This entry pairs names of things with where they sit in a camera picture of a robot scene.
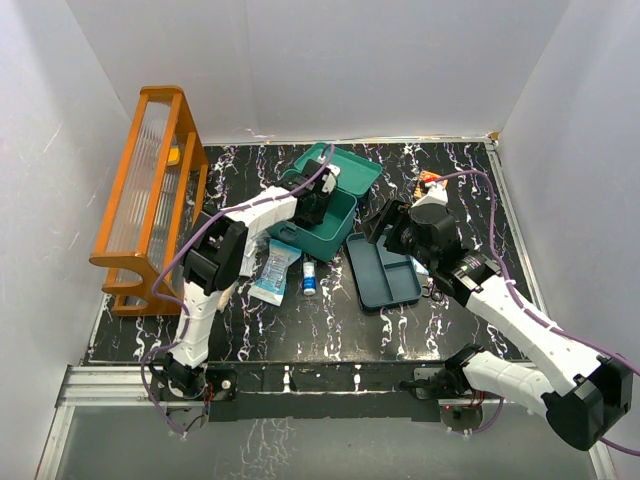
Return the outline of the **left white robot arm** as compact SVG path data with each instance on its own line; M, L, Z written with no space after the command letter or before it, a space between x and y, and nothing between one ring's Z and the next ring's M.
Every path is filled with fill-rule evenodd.
M257 238L283 221L310 227L324 220L337 187L329 163L329 156L323 154L252 199L198 215L189 239L170 262L182 265L179 326L163 371L152 372L175 395L194 399L204 392L204 362L215 312L239 277L251 273Z

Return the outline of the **blue cotton swab packet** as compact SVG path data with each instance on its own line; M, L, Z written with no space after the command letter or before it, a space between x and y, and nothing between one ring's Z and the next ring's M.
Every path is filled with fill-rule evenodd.
M270 305L282 304L288 268L301 257L302 251L272 238L264 268L250 287L248 295Z

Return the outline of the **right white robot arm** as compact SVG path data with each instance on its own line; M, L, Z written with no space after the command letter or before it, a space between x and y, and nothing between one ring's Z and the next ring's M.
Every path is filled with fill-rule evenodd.
M446 206L389 200L362 229L368 242L415 258L441 293L496 327L535 365L521 367L467 345L438 373L444 389L460 397L484 391L517 403L581 451L629 412L630 363L571 337L523 298L505 268L461 242Z

